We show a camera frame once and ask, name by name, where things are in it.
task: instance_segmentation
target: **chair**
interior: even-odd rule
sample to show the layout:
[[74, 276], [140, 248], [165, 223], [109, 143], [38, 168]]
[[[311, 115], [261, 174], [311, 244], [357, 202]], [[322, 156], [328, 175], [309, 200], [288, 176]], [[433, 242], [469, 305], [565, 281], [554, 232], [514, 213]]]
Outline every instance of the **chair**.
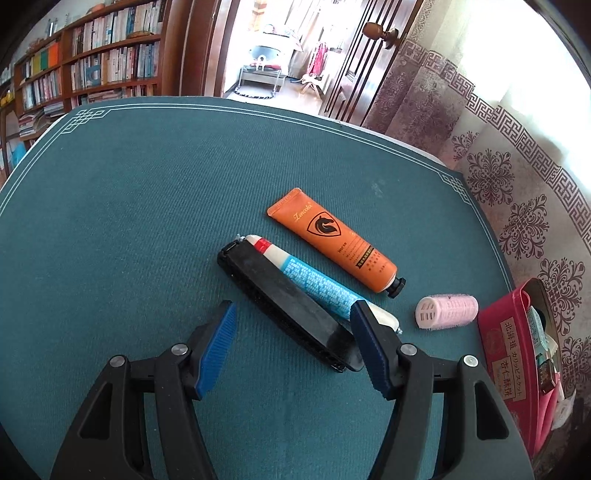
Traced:
[[[238, 85], [234, 89], [234, 93], [247, 98], [255, 99], [271, 99], [277, 92], [277, 86], [282, 75], [281, 67], [273, 61], [277, 61], [281, 51], [277, 48], [266, 47], [263, 45], [256, 45], [251, 48], [250, 54], [252, 61], [243, 65], [240, 69], [240, 76], [238, 78]], [[243, 80], [251, 80], [254, 82], [268, 83], [273, 85], [273, 90], [270, 95], [247, 95], [240, 92]]]

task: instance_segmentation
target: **hand cream tube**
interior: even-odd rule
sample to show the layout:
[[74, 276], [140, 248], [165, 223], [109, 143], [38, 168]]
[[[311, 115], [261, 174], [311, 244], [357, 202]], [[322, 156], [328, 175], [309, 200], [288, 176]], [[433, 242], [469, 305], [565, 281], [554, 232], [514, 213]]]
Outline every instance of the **hand cream tube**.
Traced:
[[388, 297], [394, 298], [406, 283], [403, 278], [396, 278], [396, 265], [301, 189], [293, 189], [269, 207], [267, 215], [376, 293], [385, 290]]
[[390, 312], [367, 301], [354, 291], [327, 277], [322, 272], [309, 266], [299, 258], [272, 244], [258, 235], [247, 235], [246, 240], [268, 258], [273, 265], [281, 270], [293, 283], [306, 292], [329, 312], [349, 320], [351, 305], [357, 300], [365, 300], [378, 323], [387, 325], [400, 333], [398, 319]]

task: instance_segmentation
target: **white tube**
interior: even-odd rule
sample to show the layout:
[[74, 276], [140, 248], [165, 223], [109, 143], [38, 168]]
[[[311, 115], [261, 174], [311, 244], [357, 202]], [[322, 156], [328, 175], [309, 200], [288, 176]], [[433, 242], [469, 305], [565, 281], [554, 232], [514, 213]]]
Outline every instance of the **white tube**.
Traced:
[[387, 325], [394, 331], [400, 331], [398, 319], [390, 312], [367, 301], [336, 280], [270, 243], [269, 240], [258, 235], [247, 235], [246, 240], [328, 311], [349, 320], [351, 305], [357, 300], [365, 300], [378, 323]]

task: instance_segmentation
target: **textured fabric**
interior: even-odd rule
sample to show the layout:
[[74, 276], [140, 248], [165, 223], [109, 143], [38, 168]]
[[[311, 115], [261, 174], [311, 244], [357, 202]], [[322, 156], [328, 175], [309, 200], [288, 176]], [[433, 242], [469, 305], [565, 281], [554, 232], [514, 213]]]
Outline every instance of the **textured fabric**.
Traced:
[[522, 0], [426, 0], [364, 126], [461, 171], [515, 282], [544, 282], [578, 399], [534, 461], [542, 477], [591, 434], [589, 85]]
[[[407, 285], [396, 299], [266, 215], [296, 186], [397, 264]], [[0, 423], [42, 478], [112, 355], [158, 355], [222, 299], [236, 302], [238, 332], [218, 384], [195, 405], [220, 480], [367, 477], [392, 403], [365, 370], [320, 364], [235, 287], [216, 254], [237, 233], [265, 236], [392, 312], [404, 340], [442, 358], [482, 359], [476, 324], [419, 330], [417, 302], [469, 293], [486, 307], [512, 286], [462, 176], [410, 148], [223, 99], [76, 109], [0, 192]], [[154, 470], [165, 478], [147, 402]], [[440, 409], [437, 396], [423, 478]]]

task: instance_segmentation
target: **hand cream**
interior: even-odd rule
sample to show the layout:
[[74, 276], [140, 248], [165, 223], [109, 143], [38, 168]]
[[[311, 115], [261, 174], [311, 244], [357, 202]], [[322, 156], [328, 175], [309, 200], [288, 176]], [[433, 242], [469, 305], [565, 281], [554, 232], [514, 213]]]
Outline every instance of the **hand cream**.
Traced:
[[394, 298], [406, 283], [396, 278], [396, 265], [298, 188], [269, 207], [267, 215], [376, 293], [385, 290]]

